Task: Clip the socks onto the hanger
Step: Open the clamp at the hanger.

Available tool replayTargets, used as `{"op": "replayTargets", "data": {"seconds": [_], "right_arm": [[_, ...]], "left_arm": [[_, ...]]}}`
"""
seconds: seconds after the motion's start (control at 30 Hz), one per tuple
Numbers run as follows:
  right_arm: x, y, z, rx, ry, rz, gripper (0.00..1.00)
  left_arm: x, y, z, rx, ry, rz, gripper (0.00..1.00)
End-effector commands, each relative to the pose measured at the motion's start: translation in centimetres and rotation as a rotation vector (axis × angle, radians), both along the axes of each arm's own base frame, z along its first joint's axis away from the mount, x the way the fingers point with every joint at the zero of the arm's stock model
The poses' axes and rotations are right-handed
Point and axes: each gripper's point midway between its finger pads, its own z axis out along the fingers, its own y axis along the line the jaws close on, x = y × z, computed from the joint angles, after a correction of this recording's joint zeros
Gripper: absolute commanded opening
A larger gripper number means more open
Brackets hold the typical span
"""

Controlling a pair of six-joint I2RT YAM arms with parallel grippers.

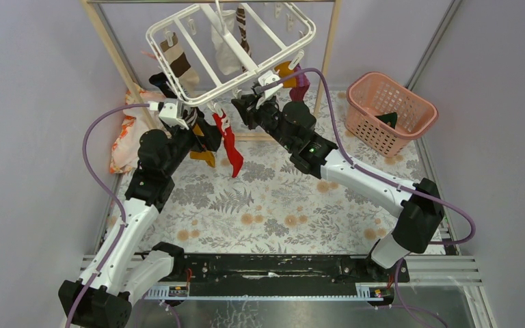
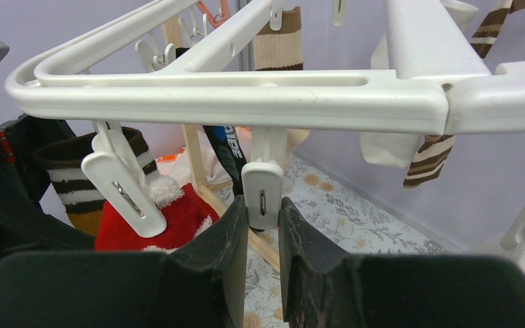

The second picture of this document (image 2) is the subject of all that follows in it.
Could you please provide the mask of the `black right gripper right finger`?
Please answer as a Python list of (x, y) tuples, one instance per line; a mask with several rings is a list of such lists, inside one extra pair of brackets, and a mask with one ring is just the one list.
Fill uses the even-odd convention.
[(291, 327), (525, 327), (525, 274), (503, 258), (351, 254), (287, 197), (278, 232)]

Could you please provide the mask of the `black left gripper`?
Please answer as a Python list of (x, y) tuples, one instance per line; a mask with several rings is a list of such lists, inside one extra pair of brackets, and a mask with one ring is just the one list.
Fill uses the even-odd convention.
[(0, 125), (0, 260), (22, 251), (92, 249), (94, 238), (43, 212), (51, 184), (33, 152), (74, 136), (63, 120), (22, 114)]

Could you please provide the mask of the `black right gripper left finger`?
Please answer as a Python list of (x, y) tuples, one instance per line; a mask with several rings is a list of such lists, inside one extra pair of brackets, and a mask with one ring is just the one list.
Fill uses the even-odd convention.
[(35, 251), (0, 262), (0, 327), (241, 327), (242, 197), (184, 247)]

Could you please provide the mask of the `white plastic sock hanger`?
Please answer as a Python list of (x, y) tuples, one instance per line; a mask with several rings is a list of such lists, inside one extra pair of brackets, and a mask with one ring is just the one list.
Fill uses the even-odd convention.
[(387, 1), (387, 70), (228, 72), (281, 1), (253, 1), (157, 72), (87, 69), (190, 1), (152, 1), (21, 64), (5, 88), (38, 118), (456, 135), (525, 132), (525, 61), (490, 72), (439, 1)]

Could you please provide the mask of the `brown mustard striped sock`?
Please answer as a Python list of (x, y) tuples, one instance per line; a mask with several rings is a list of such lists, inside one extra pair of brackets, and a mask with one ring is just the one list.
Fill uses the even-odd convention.
[(55, 141), (34, 151), (36, 163), (46, 170), (66, 214), (81, 232), (97, 236), (105, 198), (81, 169), (83, 159), (93, 153), (96, 133)]

